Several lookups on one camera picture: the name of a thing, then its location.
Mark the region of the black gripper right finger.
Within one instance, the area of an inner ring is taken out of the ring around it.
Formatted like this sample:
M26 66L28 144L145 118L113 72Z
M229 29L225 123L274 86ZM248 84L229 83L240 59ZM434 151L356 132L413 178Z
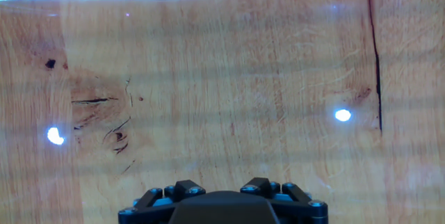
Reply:
M271 214L275 223L328 224L328 205L314 200L293 182L280 184L265 177L254 177L240 188L247 195L259 196L266 203L261 214Z

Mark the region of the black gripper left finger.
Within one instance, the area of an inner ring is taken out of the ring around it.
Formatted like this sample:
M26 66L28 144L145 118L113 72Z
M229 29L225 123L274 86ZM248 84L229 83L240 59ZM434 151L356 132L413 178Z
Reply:
M183 200L204 195L206 190L192 180L182 180L165 188L149 189L141 198L118 212L119 224L160 223L169 221Z

